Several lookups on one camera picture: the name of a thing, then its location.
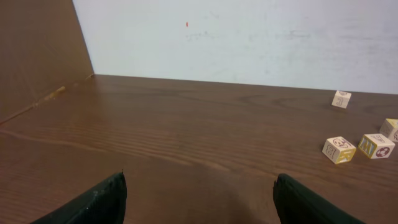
beige block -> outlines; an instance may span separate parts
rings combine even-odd
[[[398,142],[398,119],[387,118],[379,132],[391,141]]]
[[[355,146],[343,137],[327,139],[322,149],[322,152],[335,164],[351,161],[355,151]]]
[[[344,91],[336,91],[335,97],[333,99],[333,102],[331,104],[333,106],[337,106],[340,108],[347,108],[349,99],[351,98],[351,94],[344,92]]]
[[[358,149],[371,159],[388,158],[394,147],[395,143],[379,133],[365,134],[358,145]]]

wood grain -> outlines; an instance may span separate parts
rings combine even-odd
[[[93,74],[72,0],[0,2],[0,122]]]
[[[395,223],[398,151],[334,165],[398,96],[96,75],[0,126],[0,220],[26,223],[123,169],[125,223],[279,223],[285,172],[367,223]]]

white wall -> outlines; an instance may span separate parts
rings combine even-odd
[[[96,74],[398,94],[397,0],[73,2]]]

wooden table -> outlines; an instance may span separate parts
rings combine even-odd
[[[334,165],[398,95],[97,75],[0,126],[0,223],[27,223],[124,170],[125,223],[279,223],[284,172],[368,223],[396,223],[398,149]]]

block face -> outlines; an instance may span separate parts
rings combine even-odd
[[[331,104],[333,106],[337,106],[340,108],[347,108],[349,99],[351,98],[351,94],[344,92],[344,91],[336,91],[335,97],[333,99],[333,102]]]
[[[380,133],[391,141],[398,142],[398,119],[387,118],[380,128]]]
[[[371,159],[388,158],[395,143],[382,134],[365,134],[359,142],[358,149]]]
[[[326,140],[322,152],[335,164],[349,162],[355,154],[356,148],[343,137]]]

